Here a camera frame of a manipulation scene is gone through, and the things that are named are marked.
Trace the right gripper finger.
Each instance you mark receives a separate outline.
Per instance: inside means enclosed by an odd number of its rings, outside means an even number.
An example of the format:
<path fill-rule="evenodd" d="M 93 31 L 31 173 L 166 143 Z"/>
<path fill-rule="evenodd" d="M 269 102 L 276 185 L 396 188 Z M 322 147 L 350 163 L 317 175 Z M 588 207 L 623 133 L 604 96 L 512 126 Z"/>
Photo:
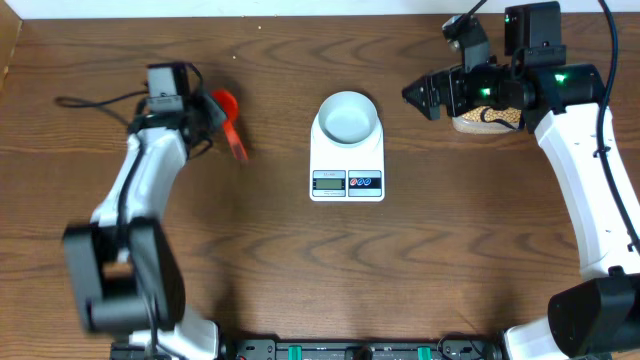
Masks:
<path fill-rule="evenodd" d="M 409 105 L 414 106 L 428 120 L 438 120 L 441 101 L 438 92 L 431 92 L 425 88 L 405 88 L 403 99 Z"/>
<path fill-rule="evenodd" d="M 404 98 L 441 97 L 439 81 L 442 78 L 440 72 L 431 72 L 421 76 L 406 86 L 401 94 Z"/>

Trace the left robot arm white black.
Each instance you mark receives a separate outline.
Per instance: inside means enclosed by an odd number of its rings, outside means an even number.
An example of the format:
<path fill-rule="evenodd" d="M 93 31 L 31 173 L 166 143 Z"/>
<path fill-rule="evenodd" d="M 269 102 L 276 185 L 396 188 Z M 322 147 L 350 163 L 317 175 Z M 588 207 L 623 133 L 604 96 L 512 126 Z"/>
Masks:
<path fill-rule="evenodd" d="M 115 359 L 223 359 L 218 325 L 186 303 L 162 228 L 171 188 L 193 147 L 227 130 L 239 106 L 226 90 L 144 97 L 127 124 L 127 154 L 86 225 L 70 225 L 64 255 L 84 330 L 109 334 Z"/>

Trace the red plastic measuring scoop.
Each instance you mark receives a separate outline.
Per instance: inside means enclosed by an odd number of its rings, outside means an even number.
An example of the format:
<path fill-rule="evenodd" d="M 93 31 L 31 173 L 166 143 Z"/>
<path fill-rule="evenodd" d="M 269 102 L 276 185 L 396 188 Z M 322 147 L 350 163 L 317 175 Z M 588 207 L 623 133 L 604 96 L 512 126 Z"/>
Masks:
<path fill-rule="evenodd" d="M 231 152 L 236 160 L 246 162 L 248 160 L 248 154 L 235 128 L 235 122 L 239 116 L 239 105 L 236 98 L 224 89 L 215 90 L 211 95 L 226 114 L 226 120 L 222 123 L 222 129 L 224 130 Z"/>

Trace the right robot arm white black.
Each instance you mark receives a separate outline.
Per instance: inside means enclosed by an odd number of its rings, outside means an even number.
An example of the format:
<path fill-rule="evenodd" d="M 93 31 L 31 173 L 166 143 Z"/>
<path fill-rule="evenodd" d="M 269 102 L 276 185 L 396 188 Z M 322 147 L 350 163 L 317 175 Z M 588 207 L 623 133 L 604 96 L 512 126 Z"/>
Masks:
<path fill-rule="evenodd" d="M 506 330 L 505 359 L 577 359 L 639 347 L 639 202 L 621 161 L 605 88 L 589 64 L 519 75 L 459 66 L 402 91 L 427 119 L 481 106 L 516 108 L 549 159 L 575 232 L 582 283 L 551 297 L 539 320 Z"/>

